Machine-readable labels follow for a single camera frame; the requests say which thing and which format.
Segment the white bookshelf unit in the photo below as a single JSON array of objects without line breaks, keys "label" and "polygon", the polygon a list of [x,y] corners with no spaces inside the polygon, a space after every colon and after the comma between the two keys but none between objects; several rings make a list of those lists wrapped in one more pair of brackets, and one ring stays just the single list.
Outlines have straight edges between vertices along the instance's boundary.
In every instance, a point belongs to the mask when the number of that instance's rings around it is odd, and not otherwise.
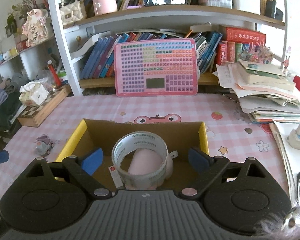
[{"label": "white bookshelf unit", "polygon": [[192,25],[212,23],[217,29],[219,25],[232,25],[257,30],[261,25],[271,30],[287,30],[287,22],[281,22],[263,15],[228,9],[223,7],[207,7],[201,5],[160,5],[116,11],[109,14],[86,18],[64,26],[61,22],[59,0],[47,0],[53,31],[59,53],[68,77],[69,85],[75,96],[81,96],[84,88],[79,80],[79,62],[70,58],[76,51],[81,37],[85,42],[91,36],[110,31],[120,33],[141,29],[175,29],[187,31]]}]

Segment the floral pig figurine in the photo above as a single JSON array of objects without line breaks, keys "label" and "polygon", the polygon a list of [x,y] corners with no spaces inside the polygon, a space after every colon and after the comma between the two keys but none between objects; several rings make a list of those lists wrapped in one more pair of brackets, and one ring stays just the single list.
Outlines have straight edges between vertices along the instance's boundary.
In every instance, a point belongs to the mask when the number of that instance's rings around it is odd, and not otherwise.
[{"label": "floral pig figurine", "polygon": [[27,37],[26,46],[33,47],[49,38],[46,27],[48,11],[46,9],[32,9],[27,13],[23,24],[23,35]]}]

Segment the yellow cardboard box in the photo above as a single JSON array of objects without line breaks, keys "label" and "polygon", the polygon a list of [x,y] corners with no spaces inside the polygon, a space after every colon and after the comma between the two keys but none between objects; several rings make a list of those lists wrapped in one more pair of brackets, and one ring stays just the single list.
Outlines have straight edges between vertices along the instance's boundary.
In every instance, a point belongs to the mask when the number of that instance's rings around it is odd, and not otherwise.
[{"label": "yellow cardboard box", "polygon": [[113,164],[112,149],[123,136],[137,131],[157,134],[165,141],[169,152],[178,152],[178,156],[173,161],[171,177],[165,180],[159,189],[180,191],[196,179],[198,173],[189,163],[189,149],[196,147],[206,154],[209,153],[206,126],[203,122],[173,121],[171,117],[124,124],[84,119],[79,123],[56,161],[60,162],[70,155],[82,157],[96,148],[101,148],[103,162],[93,177],[110,191],[115,191],[116,186],[109,170]]}]

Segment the pink plush pig toy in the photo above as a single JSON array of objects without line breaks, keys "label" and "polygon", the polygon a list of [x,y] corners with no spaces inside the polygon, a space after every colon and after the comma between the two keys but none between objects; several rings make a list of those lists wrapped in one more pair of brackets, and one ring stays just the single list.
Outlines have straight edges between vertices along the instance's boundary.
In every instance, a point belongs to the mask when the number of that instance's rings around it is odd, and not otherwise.
[{"label": "pink plush pig toy", "polygon": [[[130,166],[128,168],[129,174],[148,174],[156,171],[162,163],[162,158],[157,152],[149,149],[137,149],[134,154]],[[165,178],[168,179],[173,173],[173,160],[168,155],[167,170]],[[125,185],[127,190],[136,190],[137,188]]]}]

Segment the wooden chess board box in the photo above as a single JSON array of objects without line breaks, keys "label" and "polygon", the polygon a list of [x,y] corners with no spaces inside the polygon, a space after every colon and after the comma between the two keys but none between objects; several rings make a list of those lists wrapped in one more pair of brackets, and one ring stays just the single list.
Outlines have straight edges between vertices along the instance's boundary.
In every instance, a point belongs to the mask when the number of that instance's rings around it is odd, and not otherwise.
[{"label": "wooden chess board box", "polygon": [[26,107],[18,116],[18,121],[21,126],[39,127],[53,110],[71,93],[72,91],[69,85],[62,86],[50,93],[41,105]]}]

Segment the pile of clothes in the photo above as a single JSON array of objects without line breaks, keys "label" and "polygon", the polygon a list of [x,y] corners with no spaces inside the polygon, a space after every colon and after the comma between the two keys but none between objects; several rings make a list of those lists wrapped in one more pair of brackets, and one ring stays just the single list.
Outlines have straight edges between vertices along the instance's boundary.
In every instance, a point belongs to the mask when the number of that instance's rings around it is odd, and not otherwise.
[{"label": "pile of clothes", "polygon": [[27,78],[16,73],[12,78],[3,79],[0,83],[0,131],[9,130],[12,119],[21,107],[19,89],[27,83]]}]

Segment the grey toy car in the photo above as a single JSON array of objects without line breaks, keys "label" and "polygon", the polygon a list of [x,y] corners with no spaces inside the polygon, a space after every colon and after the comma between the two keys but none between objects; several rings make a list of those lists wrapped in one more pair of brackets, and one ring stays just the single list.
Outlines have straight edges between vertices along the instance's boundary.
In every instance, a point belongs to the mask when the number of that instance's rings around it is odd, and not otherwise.
[{"label": "grey toy car", "polygon": [[36,143],[35,152],[39,156],[42,156],[42,157],[49,155],[51,150],[55,146],[53,141],[46,134],[43,134],[42,136],[37,137],[36,141],[37,141],[37,143]]}]

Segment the pink checkered table mat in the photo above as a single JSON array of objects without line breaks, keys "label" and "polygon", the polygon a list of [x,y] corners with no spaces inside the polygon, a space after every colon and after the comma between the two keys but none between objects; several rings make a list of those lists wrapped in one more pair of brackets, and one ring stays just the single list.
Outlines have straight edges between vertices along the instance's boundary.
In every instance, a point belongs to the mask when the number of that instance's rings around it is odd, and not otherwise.
[{"label": "pink checkered table mat", "polygon": [[10,158],[0,164],[0,198],[36,157],[36,139],[48,135],[55,146],[53,161],[83,119],[133,122],[139,116],[176,114],[183,121],[206,125],[211,155],[234,162],[257,158],[283,189],[288,189],[285,167],[267,125],[253,124],[238,103],[219,94],[118,98],[114,95],[72,96],[64,99],[37,128],[22,127],[6,146]]}]

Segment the row of blue books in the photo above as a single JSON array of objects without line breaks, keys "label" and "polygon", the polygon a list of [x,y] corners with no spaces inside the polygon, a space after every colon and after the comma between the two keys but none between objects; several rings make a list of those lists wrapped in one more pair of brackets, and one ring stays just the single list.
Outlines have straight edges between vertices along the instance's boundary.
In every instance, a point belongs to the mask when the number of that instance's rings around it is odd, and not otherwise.
[{"label": "row of blue books", "polygon": [[109,69],[114,64],[115,44],[140,40],[143,34],[144,32],[128,32],[99,38],[79,74],[79,79],[99,79],[108,76]]}]

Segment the white quilted pearl handbag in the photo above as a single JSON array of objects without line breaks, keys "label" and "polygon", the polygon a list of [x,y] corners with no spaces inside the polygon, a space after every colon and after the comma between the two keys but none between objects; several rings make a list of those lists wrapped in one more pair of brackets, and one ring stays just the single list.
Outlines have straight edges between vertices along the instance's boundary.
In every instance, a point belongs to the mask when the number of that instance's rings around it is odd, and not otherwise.
[{"label": "white quilted pearl handbag", "polygon": [[65,0],[61,0],[60,15],[63,26],[81,21],[87,18],[84,3],[74,0],[68,5],[64,5]]}]

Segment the floral tissue pack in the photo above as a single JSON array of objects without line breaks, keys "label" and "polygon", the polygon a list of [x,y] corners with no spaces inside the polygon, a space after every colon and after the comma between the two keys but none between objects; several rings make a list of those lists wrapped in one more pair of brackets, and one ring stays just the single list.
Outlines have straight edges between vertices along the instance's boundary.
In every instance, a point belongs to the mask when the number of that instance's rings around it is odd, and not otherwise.
[{"label": "floral tissue pack", "polygon": [[39,106],[47,98],[49,91],[41,82],[31,81],[19,89],[20,102],[25,106]]}]

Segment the red book box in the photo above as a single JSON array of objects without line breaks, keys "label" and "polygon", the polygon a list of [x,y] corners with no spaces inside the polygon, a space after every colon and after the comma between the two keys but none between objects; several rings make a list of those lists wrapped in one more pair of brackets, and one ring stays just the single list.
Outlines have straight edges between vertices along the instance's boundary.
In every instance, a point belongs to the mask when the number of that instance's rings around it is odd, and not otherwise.
[{"label": "red book box", "polygon": [[219,32],[223,35],[223,39],[226,41],[258,44],[259,46],[264,46],[266,44],[266,34],[258,31],[228,25],[220,25]]}]

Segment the red pen with white cap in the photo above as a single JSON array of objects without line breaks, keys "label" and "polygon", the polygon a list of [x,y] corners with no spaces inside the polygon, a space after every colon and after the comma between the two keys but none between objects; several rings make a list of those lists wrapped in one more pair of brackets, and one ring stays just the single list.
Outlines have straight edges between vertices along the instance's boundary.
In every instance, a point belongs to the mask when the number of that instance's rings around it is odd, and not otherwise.
[{"label": "red pen with white cap", "polygon": [[61,81],[60,81],[60,79],[59,79],[59,77],[58,77],[58,75],[57,75],[57,73],[56,73],[56,71],[53,67],[53,63],[52,63],[51,60],[47,61],[47,67],[48,67],[49,71],[52,74],[52,77],[53,77],[53,80],[56,84],[56,87],[57,88],[61,87],[62,83],[61,83]]}]

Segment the stack of papers and books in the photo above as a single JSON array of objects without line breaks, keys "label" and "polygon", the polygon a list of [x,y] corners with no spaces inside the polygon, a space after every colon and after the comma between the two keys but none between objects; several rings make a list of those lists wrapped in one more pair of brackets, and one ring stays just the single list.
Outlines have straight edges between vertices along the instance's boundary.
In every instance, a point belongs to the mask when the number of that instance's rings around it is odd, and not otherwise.
[{"label": "stack of papers and books", "polygon": [[220,86],[252,122],[300,122],[300,90],[276,65],[239,60],[216,69]]}]

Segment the clear tape roll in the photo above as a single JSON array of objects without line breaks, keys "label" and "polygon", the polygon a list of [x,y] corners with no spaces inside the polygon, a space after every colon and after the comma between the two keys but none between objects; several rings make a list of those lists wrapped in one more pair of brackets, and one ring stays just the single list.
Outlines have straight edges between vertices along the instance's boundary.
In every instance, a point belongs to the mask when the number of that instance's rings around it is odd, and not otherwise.
[{"label": "clear tape roll", "polygon": [[173,173],[166,143],[151,132],[125,135],[113,147],[111,158],[128,190],[154,190]]}]

